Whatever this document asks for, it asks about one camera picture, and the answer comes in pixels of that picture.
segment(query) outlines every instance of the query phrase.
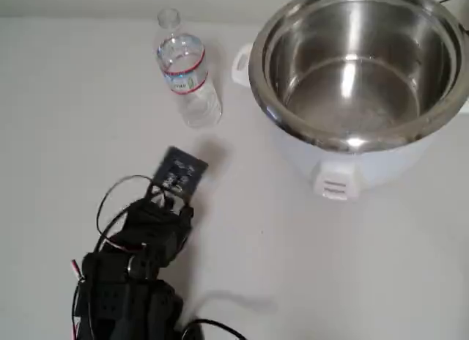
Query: pot rim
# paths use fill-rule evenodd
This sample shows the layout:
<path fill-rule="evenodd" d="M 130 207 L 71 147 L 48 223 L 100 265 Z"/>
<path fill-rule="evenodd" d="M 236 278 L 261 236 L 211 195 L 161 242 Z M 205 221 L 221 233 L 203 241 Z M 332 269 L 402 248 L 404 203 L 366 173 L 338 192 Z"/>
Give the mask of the pot rim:
<path fill-rule="evenodd" d="M 428 136 L 441 129 L 457 115 L 469 97 L 469 35 L 456 18 L 435 0 L 412 0 L 415 8 L 437 18 L 451 43 L 460 53 L 459 72 L 452 86 L 425 114 L 417 119 L 385 130 L 338 134 L 318 130 L 288 110 L 277 98 L 265 77 L 266 50 L 274 28 L 313 0 L 293 0 L 282 7 L 262 28 L 254 41 L 249 59 L 249 80 L 254 97 L 267 116 L 281 129 L 301 141 L 334 152 L 362 153 L 392 149 Z"/>

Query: plastic bottle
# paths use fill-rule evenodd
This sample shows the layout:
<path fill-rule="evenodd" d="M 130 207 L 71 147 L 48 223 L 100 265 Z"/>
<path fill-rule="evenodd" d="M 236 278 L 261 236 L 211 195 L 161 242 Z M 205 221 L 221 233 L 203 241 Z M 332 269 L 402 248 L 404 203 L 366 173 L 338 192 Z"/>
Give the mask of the plastic bottle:
<path fill-rule="evenodd" d="M 208 78 L 202 41 L 182 30 L 175 9 L 161 10 L 158 23 L 156 59 L 166 83 L 175 93 L 182 118 L 192 128 L 216 124 L 221 117 L 221 104 Z"/>

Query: white wall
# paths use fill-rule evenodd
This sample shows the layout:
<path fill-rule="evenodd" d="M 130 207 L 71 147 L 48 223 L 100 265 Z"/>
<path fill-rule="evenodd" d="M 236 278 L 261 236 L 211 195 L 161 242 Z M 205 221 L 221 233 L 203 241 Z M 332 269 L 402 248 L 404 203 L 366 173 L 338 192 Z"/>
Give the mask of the white wall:
<path fill-rule="evenodd" d="M 261 23 L 289 0 L 0 0 L 0 15 L 154 18 L 164 6 L 195 21 Z M 469 11 L 469 0 L 448 5 L 456 15 Z"/>

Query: white table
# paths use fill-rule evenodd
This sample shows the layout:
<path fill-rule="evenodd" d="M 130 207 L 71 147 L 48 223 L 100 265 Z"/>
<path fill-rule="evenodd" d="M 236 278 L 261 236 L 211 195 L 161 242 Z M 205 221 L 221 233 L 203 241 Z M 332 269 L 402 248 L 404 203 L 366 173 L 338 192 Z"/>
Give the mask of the white table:
<path fill-rule="evenodd" d="M 466 340 L 469 118 L 398 181 L 330 202 L 230 81 L 257 27 L 190 27 L 224 105 L 211 130 L 182 123 L 152 56 L 153 22 L 0 20 L 3 337 L 69 339 L 69 261 L 95 244 L 99 200 L 121 176 L 152 174 L 175 145 L 210 164 L 188 247 L 162 273 L 185 298 L 184 321 L 210 317 L 259 340 Z M 145 187 L 116 192 L 105 216 Z"/>

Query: rice cooker handle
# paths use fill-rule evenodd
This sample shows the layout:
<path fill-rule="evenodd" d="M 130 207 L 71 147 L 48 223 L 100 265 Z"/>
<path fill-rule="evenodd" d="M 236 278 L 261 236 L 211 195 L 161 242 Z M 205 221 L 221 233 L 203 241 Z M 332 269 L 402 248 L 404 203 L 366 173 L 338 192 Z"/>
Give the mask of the rice cooker handle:
<path fill-rule="evenodd" d="M 249 56 L 251 55 L 252 43 L 246 44 L 237 52 L 232 64 L 232 79 L 239 85 L 251 87 L 249 83 Z"/>
<path fill-rule="evenodd" d="M 314 192 L 326 199 L 353 200 L 360 196 L 362 181 L 355 163 L 325 160 L 314 179 Z"/>

